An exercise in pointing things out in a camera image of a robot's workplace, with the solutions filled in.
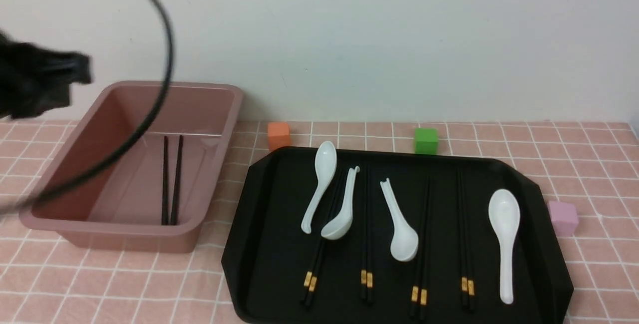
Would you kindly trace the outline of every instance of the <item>white wall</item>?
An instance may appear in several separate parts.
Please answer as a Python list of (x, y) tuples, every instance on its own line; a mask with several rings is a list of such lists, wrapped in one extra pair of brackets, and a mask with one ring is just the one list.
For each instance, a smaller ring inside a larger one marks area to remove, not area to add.
[[(175, 79), (240, 86), (244, 118), (627, 121), (639, 99), (639, 0), (163, 1)], [(146, 0), (0, 0), (0, 28), (93, 55), (50, 117), (162, 73)]]

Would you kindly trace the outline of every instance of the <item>black tray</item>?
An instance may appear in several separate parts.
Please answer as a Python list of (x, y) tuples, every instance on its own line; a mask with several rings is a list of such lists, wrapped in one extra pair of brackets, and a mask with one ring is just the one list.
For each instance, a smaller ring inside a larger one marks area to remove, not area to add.
[[(327, 191), (313, 220), (313, 232), (300, 224), (313, 196), (317, 149), (285, 147), (249, 168), (222, 257), (235, 311), (250, 323), (412, 323), (409, 313), (417, 260), (400, 263), (390, 255), (393, 225), (379, 185), (374, 187), (373, 229), (375, 302), (360, 299), (363, 225), (363, 171), (354, 194), (354, 221), (344, 238), (328, 242), (310, 309), (300, 303), (304, 276), (329, 209)], [(561, 324), (573, 293), (550, 215), (539, 187), (503, 162), (487, 158), (337, 151), (338, 168), (369, 167), (372, 183), (390, 178), (402, 213), (417, 230), (424, 183), (431, 178), (434, 206), (427, 323)], [(456, 173), (463, 171), (477, 310), (461, 306)], [(499, 298), (499, 244), (488, 220), (495, 190), (513, 192), (521, 208), (515, 242), (514, 297)]]

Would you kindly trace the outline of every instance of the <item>spoon handle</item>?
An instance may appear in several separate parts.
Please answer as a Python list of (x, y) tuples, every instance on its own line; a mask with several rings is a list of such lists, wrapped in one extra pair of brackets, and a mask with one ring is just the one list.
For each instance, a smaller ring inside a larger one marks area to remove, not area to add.
[(315, 189), (315, 194), (313, 194), (313, 198), (311, 198), (311, 202), (309, 203), (308, 208), (306, 208), (306, 213), (304, 213), (304, 217), (302, 219), (302, 231), (306, 234), (311, 233), (311, 222), (313, 221), (313, 215), (315, 215), (315, 210), (317, 210), (318, 205), (320, 205), (320, 201), (324, 192), (326, 192), (326, 185), (318, 184), (317, 189)]
[(505, 304), (512, 304), (513, 295), (513, 245), (503, 245), (499, 269), (499, 296)]
[(353, 217), (353, 192), (355, 187), (355, 176), (359, 172), (359, 166), (348, 170), (346, 178), (346, 189), (344, 190), (344, 200), (342, 201), (342, 209), (339, 214), (346, 212), (346, 215)]
[(393, 189), (390, 186), (390, 179), (386, 178), (386, 182), (380, 182), (379, 184), (381, 185), (381, 191), (384, 194), (384, 199), (386, 199), (386, 203), (388, 204), (390, 217), (393, 220), (395, 228), (410, 227), (402, 215), (401, 210), (399, 210), (399, 204), (397, 203), (397, 199), (395, 199), (395, 193), (393, 193)]

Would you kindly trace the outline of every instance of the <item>pink plastic bin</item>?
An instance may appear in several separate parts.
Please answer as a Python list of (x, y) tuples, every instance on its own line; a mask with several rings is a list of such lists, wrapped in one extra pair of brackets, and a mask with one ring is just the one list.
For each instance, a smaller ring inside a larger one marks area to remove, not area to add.
[[(105, 89), (36, 190), (61, 183), (116, 149), (142, 121), (160, 83), (122, 81)], [(32, 229), (78, 247), (187, 253), (198, 241), (244, 95), (231, 85), (173, 83), (150, 130), (108, 171), (46, 205), (22, 212)], [(169, 137), (169, 205), (178, 136), (184, 135), (180, 214), (162, 226), (164, 136)]]

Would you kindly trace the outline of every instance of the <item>white ceramic spoon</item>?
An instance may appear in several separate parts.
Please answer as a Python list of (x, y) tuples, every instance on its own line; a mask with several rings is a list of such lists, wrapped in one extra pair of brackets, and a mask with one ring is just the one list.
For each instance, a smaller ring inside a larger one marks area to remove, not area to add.
[(328, 240), (338, 240), (342, 238), (353, 224), (353, 192), (355, 187), (355, 176), (359, 173), (359, 167), (348, 170), (346, 178), (346, 188), (344, 189), (344, 200), (339, 213), (324, 226), (321, 230), (322, 237)]
[(517, 199), (509, 190), (500, 189), (493, 193), (488, 204), (488, 217), (499, 241), (499, 296), (506, 304), (512, 304), (514, 301), (513, 246), (519, 229), (520, 215)]
[(399, 210), (395, 193), (393, 193), (393, 188), (390, 186), (390, 179), (386, 178), (386, 182), (380, 182), (379, 185), (381, 185), (381, 191), (384, 193), (390, 217), (393, 219), (393, 226), (395, 227), (395, 233), (393, 233), (393, 239), (390, 242), (390, 254), (398, 261), (411, 261), (415, 258), (419, 245), (417, 232), (409, 226), (401, 210)]
[(318, 152), (315, 154), (315, 174), (318, 177), (318, 187), (315, 189), (315, 194), (313, 194), (302, 219), (302, 231), (306, 234), (311, 233), (313, 215), (315, 215), (315, 210), (317, 210), (326, 188), (335, 176), (335, 169), (337, 169), (337, 151), (333, 142), (327, 140), (319, 146)]

